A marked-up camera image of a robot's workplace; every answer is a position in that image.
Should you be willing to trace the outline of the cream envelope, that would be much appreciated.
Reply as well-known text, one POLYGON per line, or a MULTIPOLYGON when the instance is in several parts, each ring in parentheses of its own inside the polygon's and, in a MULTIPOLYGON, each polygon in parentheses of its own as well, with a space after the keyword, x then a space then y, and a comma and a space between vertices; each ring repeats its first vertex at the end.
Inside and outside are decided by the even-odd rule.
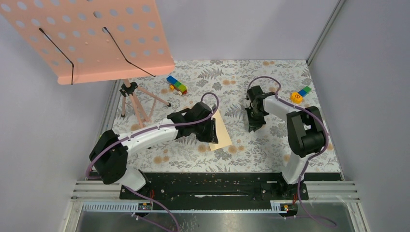
POLYGON ((220 111, 217 111, 213 115, 213 118, 216 120, 216 135, 218 138, 218 143, 217 144, 209 143, 210 150, 215 151, 215 150, 227 147, 227 146, 231 146, 233 143, 228 134, 227 128, 223 122, 220 111))

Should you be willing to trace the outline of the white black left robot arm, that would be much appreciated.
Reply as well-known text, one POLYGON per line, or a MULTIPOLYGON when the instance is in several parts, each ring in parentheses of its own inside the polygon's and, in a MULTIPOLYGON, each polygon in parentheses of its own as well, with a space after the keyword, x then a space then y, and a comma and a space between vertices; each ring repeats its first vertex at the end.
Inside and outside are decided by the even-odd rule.
POLYGON ((91 165, 105 185, 127 186, 137 198, 143 199, 149 195, 150 186, 142 171, 128 166, 128 156, 192 134, 200 142, 218 143, 213 117, 217 109, 217 105, 209 107, 201 101, 192 108, 169 114, 156 125, 134 132, 116 134, 107 130, 89 156, 91 165))

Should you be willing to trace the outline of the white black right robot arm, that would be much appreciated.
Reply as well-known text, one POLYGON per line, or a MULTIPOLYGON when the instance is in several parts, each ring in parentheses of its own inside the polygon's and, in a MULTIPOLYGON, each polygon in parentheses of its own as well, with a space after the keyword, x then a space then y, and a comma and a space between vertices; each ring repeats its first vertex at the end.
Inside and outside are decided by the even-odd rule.
POLYGON ((283 182, 277 186, 278 195, 289 199, 296 193, 296 183, 303 179, 308 158, 319 153, 326 145, 327 134, 317 107, 301 108, 277 96, 264 93, 260 86, 247 90, 246 108, 249 132, 255 132, 266 124, 265 116, 271 114, 286 122, 288 143, 292 151, 290 160, 282 171, 283 182))

